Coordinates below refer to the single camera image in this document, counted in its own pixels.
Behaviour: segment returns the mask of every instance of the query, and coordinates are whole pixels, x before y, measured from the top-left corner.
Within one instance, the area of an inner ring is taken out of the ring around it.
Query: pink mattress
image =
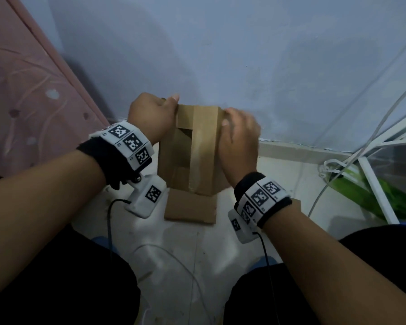
[[[67,153],[108,125],[19,0],[0,0],[0,175]]]

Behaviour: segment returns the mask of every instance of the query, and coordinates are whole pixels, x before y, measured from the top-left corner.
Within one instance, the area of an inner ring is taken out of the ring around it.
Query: blue shoe
[[[273,257],[268,257],[269,265],[276,265],[278,262],[273,258]],[[266,258],[263,256],[261,257],[256,263],[254,263],[251,267],[249,267],[247,273],[250,271],[260,268],[260,267],[265,267],[266,266]]]
[[[96,244],[105,247],[108,250],[108,238],[103,237],[103,236],[97,236],[95,238],[92,238],[92,242],[95,242]],[[116,247],[113,245],[112,248],[113,252],[119,255],[119,251],[116,249]]]

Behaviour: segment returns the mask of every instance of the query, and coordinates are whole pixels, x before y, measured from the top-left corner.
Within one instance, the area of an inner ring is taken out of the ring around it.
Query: black cable
[[[117,198],[113,200],[108,206],[107,211],[107,232],[108,232],[108,249],[110,250],[110,260],[113,261],[113,237],[111,236],[111,208],[115,202],[124,202],[126,204],[131,204],[130,201],[126,199]]]
[[[277,316],[278,325],[280,325],[280,320],[278,319],[278,312],[277,312],[277,303],[275,301],[274,286],[272,285],[271,269],[269,268],[269,259],[268,259],[268,254],[266,253],[265,243],[263,242],[263,237],[257,231],[254,231],[253,234],[258,235],[260,237],[261,245],[263,246],[263,252],[265,252],[266,267],[268,269],[269,282],[271,283],[271,291],[272,291],[272,299],[274,300],[275,315]]]

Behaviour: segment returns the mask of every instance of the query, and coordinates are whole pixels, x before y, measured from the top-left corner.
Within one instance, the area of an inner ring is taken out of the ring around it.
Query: white metal frame
[[[406,145],[406,117],[375,138],[361,154],[359,154],[359,150],[345,160],[345,163],[348,163],[353,158],[358,157],[359,165],[361,166],[389,224],[399,224],[400,222],[379,184],[378,178],[371,168],[367,157],[373,155],[382,148],[401,145]]]

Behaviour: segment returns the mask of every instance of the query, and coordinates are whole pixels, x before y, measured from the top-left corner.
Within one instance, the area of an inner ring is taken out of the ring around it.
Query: white wristband
[[[270,178],[263,178],[245,192],[237,211],[248,227],[254,229],[263,215],[286,197],[290,195],[279,184]]]
[[[155,153],[150,141],[135,125],[122,121],[89,135],[89,138],[101,137],[112,144],[128,160],[136,171]]]

